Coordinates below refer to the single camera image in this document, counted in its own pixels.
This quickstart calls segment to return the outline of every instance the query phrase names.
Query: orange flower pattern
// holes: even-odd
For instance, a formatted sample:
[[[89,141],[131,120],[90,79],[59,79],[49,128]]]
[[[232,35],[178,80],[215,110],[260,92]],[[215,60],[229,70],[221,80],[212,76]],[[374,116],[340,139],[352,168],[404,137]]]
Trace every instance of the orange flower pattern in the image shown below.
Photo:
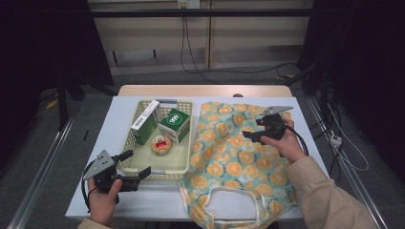
[[[187,213],[202,228],[266,228],[296,203],[285,172],[287,160],[275,148],[252,143],[242,135],[242,131],[263,130],[256,124],[263,109],[248,104],[202,104],[189,168],[180,185]],[[216,188],[250,194],[257,201],[258,220],[214,223],[205,206]]]

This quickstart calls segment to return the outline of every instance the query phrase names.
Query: green tea box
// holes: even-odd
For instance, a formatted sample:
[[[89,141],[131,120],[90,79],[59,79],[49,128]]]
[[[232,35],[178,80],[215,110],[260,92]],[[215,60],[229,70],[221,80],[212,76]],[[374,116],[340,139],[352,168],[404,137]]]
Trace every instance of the green tea box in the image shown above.
[[[161,120],[159,129],[163,135],[179,144],[190,131],[190,115],[173,108]]]
[[[160,103],[152,100],[131,126],[137,144],[144,145],[161,121]]]

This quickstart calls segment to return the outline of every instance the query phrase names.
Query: sleeve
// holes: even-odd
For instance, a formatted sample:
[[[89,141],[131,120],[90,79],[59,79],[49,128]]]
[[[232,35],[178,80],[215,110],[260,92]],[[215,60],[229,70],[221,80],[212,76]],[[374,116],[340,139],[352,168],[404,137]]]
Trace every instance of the sleeve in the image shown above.
[[[294,162],[287,174],[301,197],[308,228],[376,228],[366,207],[326,177],[311,156]]]
[[[104,225],[98,224],[90,219],[84,219],[78,225],[77,229],[111,229],[111,227],[106,227]]]

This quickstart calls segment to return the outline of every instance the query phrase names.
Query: table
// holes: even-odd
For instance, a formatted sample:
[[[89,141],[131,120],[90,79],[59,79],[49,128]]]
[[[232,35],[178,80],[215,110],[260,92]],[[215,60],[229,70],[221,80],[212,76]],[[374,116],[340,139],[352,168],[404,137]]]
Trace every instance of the table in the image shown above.
[[[246,97],[231,97],[242,94]],[[305,139],[309,153],[319,163],[324,173],[325,165],[309,128],[302,115],[301,109],[286,86],[236,86],[236,85],[127,85],[123,86],[119,95],[114,97],[103,127],[97,138],[95,148],[89,162],[105,149],[112,156],[119,154],[125,141],[128,128],[131,126],[137,101],[142,99],[164,98],[192,100],[194,103],[192,126],[198,123],[200,105],[206,101],[224,101],[233,103],[247,103],[268,106],[293,106],[291,116],[295,121],[295,130]],[[196,128],[192,128],[191,135],[195,135]],[[132,193],[120,193],[120,203],[117,205],[115,217],[121,219],[144,221],[189,221],[186,214],[177,181],[148,180],[141,182],[139,190]],[[213,192],[212,203],[207,210],[216,219],[255,219],[253,200],[241,193],[227,191]],[[81,195],[80,185],[75,191],[66,217],[72,219],[87,218],[87,208]],[[280,220],[301,219],[302,213],[298,206],[280,216]]]

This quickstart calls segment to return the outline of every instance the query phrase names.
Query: wire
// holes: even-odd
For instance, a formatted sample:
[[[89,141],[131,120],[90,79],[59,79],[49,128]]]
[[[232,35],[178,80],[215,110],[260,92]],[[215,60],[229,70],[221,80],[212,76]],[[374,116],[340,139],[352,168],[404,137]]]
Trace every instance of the wire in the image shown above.
[[[298,137],[298,139],[300,139],[304,153],[306,156],[308,156],[309,155],[308,147],[307,147],[307,144],[305,143],[304,139],[293,128],[289,127],[288,125],[286,125],[286,129],[293,132]]]
[[[332,147],[334,148],[334,150],[336,151],[336,153],[339,154],[339,155],[342,157],[342,159],[343,159],[346,163],[348,163],[353,169],[358,170],[358,171],[367,171],[367,170],[369,169],[369,161],[368,161],[368,160],[366,159],[366,157],[361,153],[361,151],[351,142],[351,140],[345,135],[345,133],[343,132],[342,128],[341,128],[340,125],[337,123],[336,116],[334,115],[333,110],[332,110],[331,107],[330,107],[330,104],[328,104],[328,107],[329,107],[329,109],[330,109],[330,111],[331,111],[331,114],[332,114],[332,116],[333,116],[333,119],[335,120],[336,125],[337,125],[337,127],[339,128],[339,130],[341,131],[342,135],[349,141],[349,143],[350,143],[350,144],[357,150],[357,152],[363,157],[364,161],[365,161],[366,164],[367,164],[367,165],[366,165],[366,168],[361,169],[361,168],[358,168],[358,167],[352,165],[344,156],[342,156],[342,154],[340,153],[340,150],[339,150],[338,148],[336,148],[336,146],[333,145]]]
[[[86,189],[84,187],[84,179],[83,179],[83,177],[87,173],[87,171],[89,171],[90,167],[93,165],[94,162],[95,161],[93,160],[92,162],[90,162],[87,165],[87,167],[84,169],[84,172],[83,172],[83,175],[82,175],[82,178],[81,178],[81,194],[83,195],[84,203],[86,203],[86,206],[89,209],[88,213],[90,213],[90,201],[89,201],[89,196],[86,194]]]
[[[97,189],[97,187],[93,188],[93,189],[89,192],[89,194],[87,195],[87,198],[89,198],[90,194],[91,194],[95,189]]]
[[[183,63],[182,63],[182,51],[183,51],[183,49],[184,49],[184,28],[185,28],[185,34],[186,34],[186,36],[187,36],[188,50],[190,51],[191,59],[192,59],[192,61],[193,61],[194,68],[196,69],[197,73],[198,73],[203,79],[205,79],[205,80],[207,80],[207,81],[209,81],[209,82],[222,85],[222,83],[220,83],[220,82],[217,82],[217,81],[215,81],[215,80],[208,79],[208,78],[206,78],[205,76],[203,76],[202,73],[201,73],[201,72],[199,71],[199,69],[197,68],[196,62],[194,61],[193,53],[191,52],[191,45],[190,45],[190,39],[189,39],[189,37],[188,37],[188,26],[187,26],[187,19],[186,19],[186,17],[184,17],[184,18],[182,19],[182,42],[181,42],[181,66],[182,66],[182,68],[183,68],[186,72],[189,73],[189,71],[184,67],[184,65],[183,65]]]
[[[312,130],[313,128],[315,128],[317,125],[321,124],[322,121],[318,121],[317,123],[314,123],[312,125],[309,126],[309,129]]]
[[[346,27],[346,31],[345,31],[345,34],[344,34],[343,39],[342,39],[341,47],[343,47],[343,45],[345,44],[346,38],[348,37],[348,33],[349,33],[350,28],[351,28],[352,20],[353,20],[353,17],[354,17],[354,12],[357,9],[357,4],[358,4],[358,0],[356,0],[354,2],[354,4],[352,5],[352,12],[351,12],[351,15],[350,15],[350,18],[349,18],[348,26]]]
[[[39,100],[39,105],[38,105],[38,109],[44,107],[45,105],[48,105],[50,102],[52,102],[53,100],[57,99],[57,90],[54,90],[52,93],[50,93],[49,95],[41,98]]]
[[[276,85],[278,85],[280,83],[281,75],[280,75],[280,73],[278,71],[278,68],[276,68],[276,72],[277,72],[277,83],[276,83]]]
[[[330,92],[328,92],[327,103],[328,103],[328,104],[332,104],[332,106],[333,106],[332,111],[336,110],[336,112],[337,112],[337,114],[338,114],[338,117],[339,117],[339,118],[338,118],[339,121],[336,120],[336,123],[341,126],[342,124],[341,124],[340,112],[339,112],[339,110],[337,109],[337,95],[336,95],[336,93],[334,92],[334,90],[331,91],[331,100],[329,99],[329,97],[330,97]],[[327,123],[327,127],[325,128],[325,130],[324,130],[321,134],[315,136],[313,139],[317,139],[319,136],[324,135],[324,134],[327,134],[327,133],[330,131],[331,127],[333,126],[333,117],[328,115],[328,116],[326,117],[326,119],[327,119],[327,120],[325,120],[323,116],[321,117],[321,121],[319,121],[318,123],[325,122],[325,123]]]
[[[190,55],[191,55],[191,59],[192,59],[192,61],[193,61],[194,68],[195,68],[195,70],[196,70],[195,72],[190,71],[190,70],[187,70],[187,69],[184,67],[183,62],[182,62],[182,54],[183,54],[183,49],[184,49],[184,37],[187,37],[188,49],[189,49],[189,52],[190,52]],[[194,56],[193,56],[193,53],[192,53],[192,51],[191,51],[190,39],[189,39],[189,35],[188,35],[187,19],[186,19],[186,17],[184,17],[184,18],[182,19],[181,67],[182,67],[182,68],[184,69],[184,71],[187,72],[187,73],[197,73],[197,74],[199,74],[202,78],[204,78],[204,79],[207,80],[207,81],[211,81],[211,82],[216,83],[216,84],[222,84],[222,83],[220,83],[220,82],[217,82],[217,81],[214,81],[214,80],[211,80],[211,79],[207,79],[206,77],[204,77],[204,76],[202,75],[202,73],[265,73],[265,72],[269,72],[269,71],[273,71],[273,70],[276,70],[277,73],[278,73],[278,69],[281,68],[281,67],[284,67],[284,66],[286,66],[286,65],[294,65],[294,66],[296,66],[297,64],[296,64],[296,63],[292,63],[292,62],[282,63],[282,64],[277,65],[276,67],[272,67],[272,68],[268,68],[268,69],[264,69],[264,70],[258,70],[258,71],[251,71],[251,72],[232,71],[232,70],[199,70],[199,69],[197,68],[196,62],[194,61]]]
[[[333,148],[331,147],[331,144],[329,144],[330,150],[333,152]],[[337,162],[337,159],[339,158],[339,154],[333,153],[333,162],[331,163],[330,169],[328,171],[329,176],[331,177],[331,172],[333,170],[334,164],[337,164],[337,180],[336,180],[336,185],[339,186],[339,181],[340,181],[340,164]]]

